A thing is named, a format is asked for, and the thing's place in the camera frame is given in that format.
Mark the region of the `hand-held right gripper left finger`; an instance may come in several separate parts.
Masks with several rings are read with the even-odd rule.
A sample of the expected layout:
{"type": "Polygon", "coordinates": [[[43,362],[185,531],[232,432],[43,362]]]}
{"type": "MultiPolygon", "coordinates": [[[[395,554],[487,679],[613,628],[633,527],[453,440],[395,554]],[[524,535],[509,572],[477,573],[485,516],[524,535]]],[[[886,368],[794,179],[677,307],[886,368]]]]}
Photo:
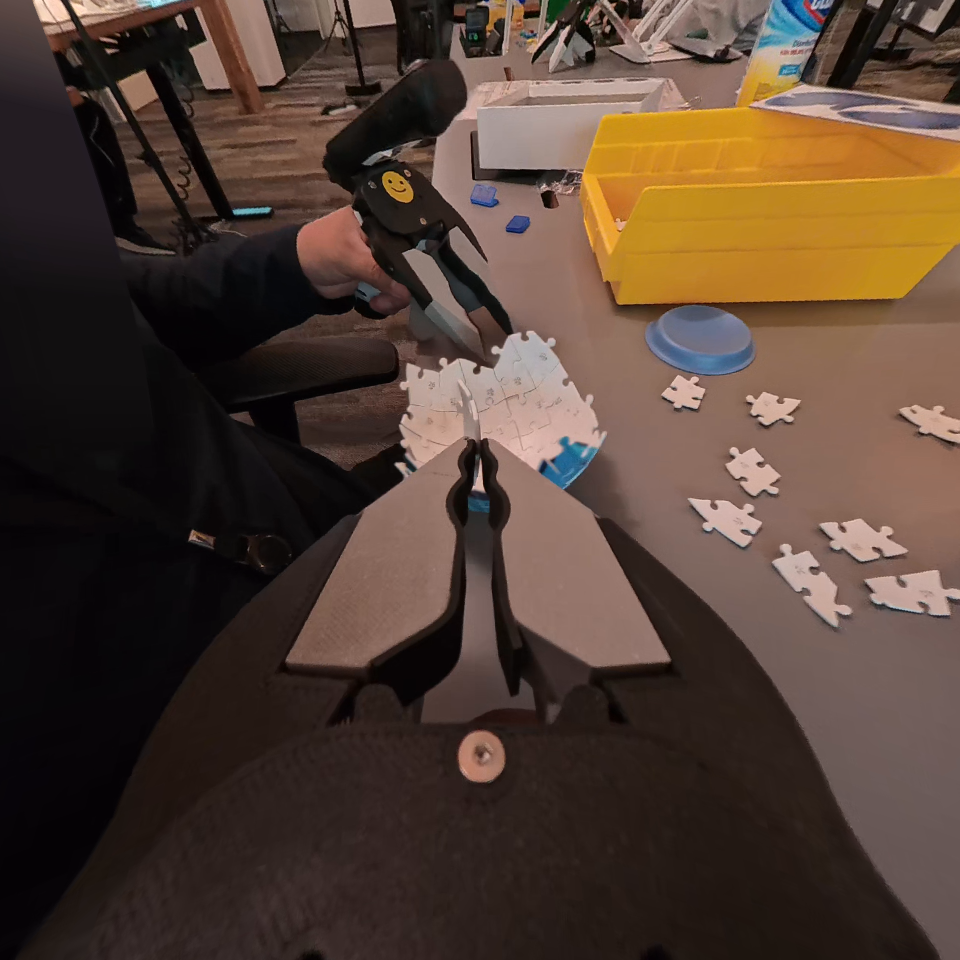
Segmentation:
{"type": "Polygon", "coordinates": [[[459,438],[353,524],[285,659],[294,674],[389,687],[404,706],[457,664],[478,442],[459,438]]]}

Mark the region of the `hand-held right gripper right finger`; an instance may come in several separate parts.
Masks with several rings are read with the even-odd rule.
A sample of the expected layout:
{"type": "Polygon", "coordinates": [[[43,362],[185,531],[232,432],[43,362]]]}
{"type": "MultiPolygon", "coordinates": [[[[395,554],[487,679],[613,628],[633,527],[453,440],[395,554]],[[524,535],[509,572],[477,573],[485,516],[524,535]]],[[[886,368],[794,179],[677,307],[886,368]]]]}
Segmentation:
{"type": "Polygon", "coordinates": [[[493,711],[549,722],[571,690],[657,676],[671,657],[588,507],[497,441],[480,443],[489,499],[491,599],[508,690],[534,708],[493,711]]]}

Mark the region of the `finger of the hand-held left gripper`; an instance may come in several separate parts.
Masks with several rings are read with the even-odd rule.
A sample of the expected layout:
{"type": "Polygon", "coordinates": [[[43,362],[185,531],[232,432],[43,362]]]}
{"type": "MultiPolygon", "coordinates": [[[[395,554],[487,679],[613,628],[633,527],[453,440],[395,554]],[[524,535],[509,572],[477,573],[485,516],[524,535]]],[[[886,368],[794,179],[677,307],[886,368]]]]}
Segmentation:
{"type": "Polygon", "coordinates": [[[482,313],[470,316],[457,303],[431,253],[418,248],[403,253],[404,283],[411,295],[409,327],[418,354],[430,366],[436,366],[442,358],[490,362],[499,340],[479,331],[482,313]]]}
{"type": "Polygon", "coordinates": [[[465,313],[480,312],[478,330],[492,340],[515,332],[511,318],[491,280],[491,267],[484,250],[467,226],[452,226],[438,240],[431,257],[446,279],[454,300],[465,313]]]}

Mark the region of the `partly built puzzle ball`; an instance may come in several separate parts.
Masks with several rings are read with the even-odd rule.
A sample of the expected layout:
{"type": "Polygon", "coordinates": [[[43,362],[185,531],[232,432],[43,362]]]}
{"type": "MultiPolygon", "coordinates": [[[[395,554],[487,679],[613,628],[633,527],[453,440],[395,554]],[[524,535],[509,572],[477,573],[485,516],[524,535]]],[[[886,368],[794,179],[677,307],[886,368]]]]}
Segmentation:
{"type": "Polygon", "coordinates": [[[553,338],[533,330],[494,347],[493,366],[440,359],[438,368],[407,364],[400,386],[408,406],[399,430],[401,476],[423,468],[463,436],[461,380],[478,408],[482,439],[497,442],[565,490],[589,466],[606,434],[591,395],[582,396],[555,352],[553,338]]]}

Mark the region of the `person's left forearm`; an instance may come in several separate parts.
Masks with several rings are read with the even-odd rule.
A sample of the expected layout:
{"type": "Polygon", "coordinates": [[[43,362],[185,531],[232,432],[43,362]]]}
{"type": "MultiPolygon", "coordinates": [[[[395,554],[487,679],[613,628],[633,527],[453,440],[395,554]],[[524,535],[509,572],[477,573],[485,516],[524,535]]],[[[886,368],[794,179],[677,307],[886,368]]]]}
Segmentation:
{"type": "Polygon", "coordinates": [[[321,296],[297,256],[298,225],[227,237],[188,256],[119,250],[141,346],[163,347],[189,370],[246,354],[314,316],[354,308],[321,296]]]}

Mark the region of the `scattered loose puzzle pieces group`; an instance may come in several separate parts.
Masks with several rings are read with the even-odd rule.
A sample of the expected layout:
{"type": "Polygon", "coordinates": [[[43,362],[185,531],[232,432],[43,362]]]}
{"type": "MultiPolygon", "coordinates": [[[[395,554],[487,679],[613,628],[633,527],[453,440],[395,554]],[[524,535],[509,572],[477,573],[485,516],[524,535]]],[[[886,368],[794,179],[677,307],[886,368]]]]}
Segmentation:
{"type": "MultiPolygon", "coordinates": [[[[700,385],[698,376],[677,375],[661,397],[676,411],[695,411],[705,394],[706,389],[700,385]]],[[[794,412],[801,405],[798,398],[781,397],[769,391],[756,396],[750,394],[746,402],[750,405],[749,415],[765,427],[793,423],[794,412]]],[[[920,435],[958,444],[958,417],[949,415],[945,407],[927,408],[913,404],[900,409],[898,414],[916,426],[920,435]]],[[[781,474],[759,450],[741,451],[731,447],[727,453],[726,472],[748,497],[775,497],[779,494],[781,474]]],[[[728,500],[703,498],[689,498],[688,504],[701,518],[703,532],[719,533],[738,548],[748,548],[762,529],[762,522],[755,516],[751,504],[739,507],[728,500]]],[[[894,559],[907,553],[906,546],[894,541],[891,527],[876,529],[863,518],[822,522],[820,530],[827,537],[831,550],[844,552],[860,564],[894,559]]],[[[838,629],[841,619],[852,615],[852,608],[837,599],[837,583],[822,570],[820,562],[810,551],[796,552],[791,545],[782,544],[772,567],[829,627],[838,629]]],[[[958,588],[945,586],[937,569],[873,577],[865,580],[865,586],[873,606],[900,613],[947,618],[952,605],[958,603],[958,588]]]]}

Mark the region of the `blue round puzzle stand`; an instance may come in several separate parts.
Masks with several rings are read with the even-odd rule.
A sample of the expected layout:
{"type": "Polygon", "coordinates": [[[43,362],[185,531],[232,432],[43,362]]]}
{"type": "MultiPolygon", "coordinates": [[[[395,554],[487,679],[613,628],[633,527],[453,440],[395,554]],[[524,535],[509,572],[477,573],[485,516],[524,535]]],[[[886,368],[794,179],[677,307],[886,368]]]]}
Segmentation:
{"type": "Polygon", "coordinates": [[[645,341],[671,368],[699,376],[737,373],[757,356],[748,325],[728,310],[709,305],[668,310],[647,325],[645,341]]]}

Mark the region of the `person's left hand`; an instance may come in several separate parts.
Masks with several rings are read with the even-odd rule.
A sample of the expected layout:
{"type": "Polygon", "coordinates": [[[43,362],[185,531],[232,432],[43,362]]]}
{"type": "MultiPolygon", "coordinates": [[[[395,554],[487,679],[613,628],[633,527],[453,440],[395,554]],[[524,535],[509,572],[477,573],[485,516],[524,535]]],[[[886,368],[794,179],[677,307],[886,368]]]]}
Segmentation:
{"type": "Polygon", "coordinates": [[[377,263],[350,206],[303,225],[295,237],[295,250],[307,281],[328,300],[352,297],[366,283],[378,291],[370,301],[375,312],[391,316],[410,305],[406,287],[377,263]]]}

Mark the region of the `black office chair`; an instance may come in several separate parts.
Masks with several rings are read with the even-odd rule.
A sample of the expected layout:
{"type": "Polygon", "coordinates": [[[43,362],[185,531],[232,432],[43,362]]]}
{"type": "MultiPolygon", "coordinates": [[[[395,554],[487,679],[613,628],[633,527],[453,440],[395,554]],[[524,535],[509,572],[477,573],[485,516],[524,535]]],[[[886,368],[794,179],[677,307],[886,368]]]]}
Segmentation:
{"type": "Polygon", "coordinates": [[[399,372],[391,342],[335,337],[265,343],[196,376],[227,413],[246,413],[260,430],[299,444],[297,402],[390,383],[399,372]]]}

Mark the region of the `black tripod stand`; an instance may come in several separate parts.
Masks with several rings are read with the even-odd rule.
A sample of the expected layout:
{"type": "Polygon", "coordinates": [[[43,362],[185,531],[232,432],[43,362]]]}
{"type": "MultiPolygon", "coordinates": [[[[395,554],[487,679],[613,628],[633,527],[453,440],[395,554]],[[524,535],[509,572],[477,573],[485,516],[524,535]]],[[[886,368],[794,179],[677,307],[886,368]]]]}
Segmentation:
{"type": "Polygon", "coordinates": [[[375,79],[368,80],[365,77],[351,3],[349,1],[332,1],[331,3],[333,7],[332,22],[323,50],[327,51],[331,42],[339,39],[342,52],[353,59],[356,80],[354,83],[344,85],[343,90],[346,97],[351,100],[358,100],[381,95],[383,92],[381,82],[375,79]]]}

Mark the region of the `white cardboard box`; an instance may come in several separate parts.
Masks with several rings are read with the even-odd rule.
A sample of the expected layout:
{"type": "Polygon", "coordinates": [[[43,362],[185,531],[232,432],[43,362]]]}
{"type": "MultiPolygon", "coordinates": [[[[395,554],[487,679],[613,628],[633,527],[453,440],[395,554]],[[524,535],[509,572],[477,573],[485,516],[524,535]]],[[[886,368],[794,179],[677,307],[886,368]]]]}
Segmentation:
{"type": "Polygon", "coordinates": [[[582,170],[604,116],[685,105],[670,78],[504,80],[478,84],[463,116],[476,120],[482,169],[582,170]]]}

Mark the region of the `wooden table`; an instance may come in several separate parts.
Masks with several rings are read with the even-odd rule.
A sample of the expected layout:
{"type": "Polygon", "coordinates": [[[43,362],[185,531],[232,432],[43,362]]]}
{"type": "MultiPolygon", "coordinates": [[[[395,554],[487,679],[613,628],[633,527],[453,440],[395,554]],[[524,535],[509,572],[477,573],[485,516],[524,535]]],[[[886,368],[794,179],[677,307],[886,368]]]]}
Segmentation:
{"type": "Polygon", "coordinates": [[[93,39],[118,35],[174,18],[188,11],[198,13],[200,23],[217,52],[240,114],[258,114],[263,99],[244,51],[227,2],[224,1],[130,1],[95,2],[78,12],[71,2],[35,2],[34,7],[51,49],[65,52],[81,36],[83,28],[93,39]]]}

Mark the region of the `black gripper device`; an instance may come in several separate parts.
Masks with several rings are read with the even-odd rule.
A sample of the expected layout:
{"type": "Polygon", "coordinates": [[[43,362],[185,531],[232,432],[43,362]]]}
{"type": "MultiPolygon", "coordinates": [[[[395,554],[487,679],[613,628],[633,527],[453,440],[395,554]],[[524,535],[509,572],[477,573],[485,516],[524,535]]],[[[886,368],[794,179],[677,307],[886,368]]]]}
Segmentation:
{"type": "Polygon", "coordinates": [[[596,47],[587,23],[593,6],[593,2],[588,1],[569,2],[536,43],[531,63],[545,59],[550,74],[593,64],[596,47]]]}

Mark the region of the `dark shoe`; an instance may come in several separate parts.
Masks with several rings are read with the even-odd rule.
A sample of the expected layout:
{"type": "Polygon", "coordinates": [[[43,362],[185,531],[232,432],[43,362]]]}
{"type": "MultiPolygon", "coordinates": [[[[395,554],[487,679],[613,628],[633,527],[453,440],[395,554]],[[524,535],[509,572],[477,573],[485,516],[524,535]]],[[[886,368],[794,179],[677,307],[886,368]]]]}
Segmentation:
{"type": "Polygon", "coordinates": [[[119,250],[139,256],[174,257],[174,248],[157,240],[135,218],[114,218],[111,228],[119,250]]]}

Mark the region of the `yellow plastic bin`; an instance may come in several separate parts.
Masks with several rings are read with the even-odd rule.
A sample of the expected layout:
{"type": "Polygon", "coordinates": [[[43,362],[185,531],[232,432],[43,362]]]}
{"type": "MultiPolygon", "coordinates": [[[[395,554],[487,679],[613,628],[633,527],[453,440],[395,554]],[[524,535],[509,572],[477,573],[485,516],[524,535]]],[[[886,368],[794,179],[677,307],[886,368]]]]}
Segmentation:
{"type": "Polygon", "coordinates": [[[958,246],[958,141],[758,107],[608,114],[583,224],[621,306],[895,301],[958,246]]]}

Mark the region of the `white metal stand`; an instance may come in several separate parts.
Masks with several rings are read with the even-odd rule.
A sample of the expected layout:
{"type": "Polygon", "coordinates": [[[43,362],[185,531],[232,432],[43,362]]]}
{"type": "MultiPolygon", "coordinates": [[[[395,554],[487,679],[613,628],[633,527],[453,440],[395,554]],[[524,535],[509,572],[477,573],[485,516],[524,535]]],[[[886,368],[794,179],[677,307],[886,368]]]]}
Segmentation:
{"type": "Polygon", "coordinates": [[[608,23],[620,42],[610,51],[638,66],[651,66],[692,59],[692,54],[669,42],[668,35],[685,19],[692,1],[654,1],[637,20],[620,16],[613,2],[601,2],[608,23]]]}

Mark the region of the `yellow wipes canister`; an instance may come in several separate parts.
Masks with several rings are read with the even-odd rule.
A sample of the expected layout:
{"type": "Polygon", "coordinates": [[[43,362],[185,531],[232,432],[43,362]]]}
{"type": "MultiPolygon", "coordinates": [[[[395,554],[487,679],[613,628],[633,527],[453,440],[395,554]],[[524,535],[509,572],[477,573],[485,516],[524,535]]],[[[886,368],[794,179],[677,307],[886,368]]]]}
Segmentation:
{"type": "Polygon", "coordinates": [[[763,18],[736,106],[791,90],[801,80],[834,1],[772,1],[763,18]]]}

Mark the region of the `white blue printed sheet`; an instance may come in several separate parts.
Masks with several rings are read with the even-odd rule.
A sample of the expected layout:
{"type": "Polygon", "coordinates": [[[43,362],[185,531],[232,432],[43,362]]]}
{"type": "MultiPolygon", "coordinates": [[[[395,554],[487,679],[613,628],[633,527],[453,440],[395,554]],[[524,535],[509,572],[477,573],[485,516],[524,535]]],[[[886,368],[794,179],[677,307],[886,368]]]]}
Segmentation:
{"type": "Polygon", "coordinates": [[[959,143],[958,104],[801,83],[750,106],[755,110],[959,143]]]}

